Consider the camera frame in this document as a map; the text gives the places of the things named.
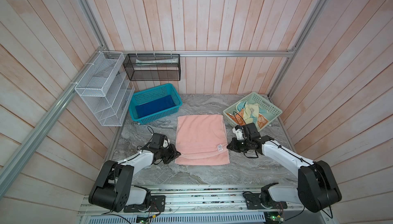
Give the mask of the blue towel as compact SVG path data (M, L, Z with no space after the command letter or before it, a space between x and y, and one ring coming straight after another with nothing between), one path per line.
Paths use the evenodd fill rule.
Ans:
M176 106L173 98L168 95L150 102L147 102L145 104L141 104L136 106L136 111L139 116L139 118L146 117L151 114L155 114L158 112L161 112L163 110L169 109Z

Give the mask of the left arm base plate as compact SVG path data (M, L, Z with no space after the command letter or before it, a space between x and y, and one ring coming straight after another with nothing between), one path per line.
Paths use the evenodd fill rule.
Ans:
M147 195L142 204L126 205L123 209L124 213L139 213L139 212L164 212L165 210L165 195Z

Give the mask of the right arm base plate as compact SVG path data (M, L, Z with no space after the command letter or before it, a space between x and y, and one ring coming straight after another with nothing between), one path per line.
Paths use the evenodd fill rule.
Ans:
M268 193L252 193L245 191L242 193L248 210L260 209L287 209L288 205L285 201L274 201Z

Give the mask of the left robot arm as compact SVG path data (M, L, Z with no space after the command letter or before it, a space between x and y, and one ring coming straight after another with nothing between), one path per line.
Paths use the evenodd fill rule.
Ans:
M136 212L151 209L151 190L132 185L133 177L155 163L169 164L181 153L167 136L153 133L136 154L119 161L106 161L89 194L89 203L112 212Z

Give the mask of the pink towel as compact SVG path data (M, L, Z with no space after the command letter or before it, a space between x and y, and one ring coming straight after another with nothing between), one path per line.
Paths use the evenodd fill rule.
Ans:
M184 115L178 117L176 149L181 155L178 165L221 166L230 163L227 135L220 114Z

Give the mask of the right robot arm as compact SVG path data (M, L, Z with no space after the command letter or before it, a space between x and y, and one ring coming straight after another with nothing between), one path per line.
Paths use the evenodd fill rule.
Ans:
M261 188L259 194L245 192L248 209L273 209L287 203L301 204L313 213L331 208L342 200L342 194L328 163L313 161L283 147L270 136L261 136L253 123L236 125L227 149L245 154L253 150L275 160L297 177L297 186L271 183Z

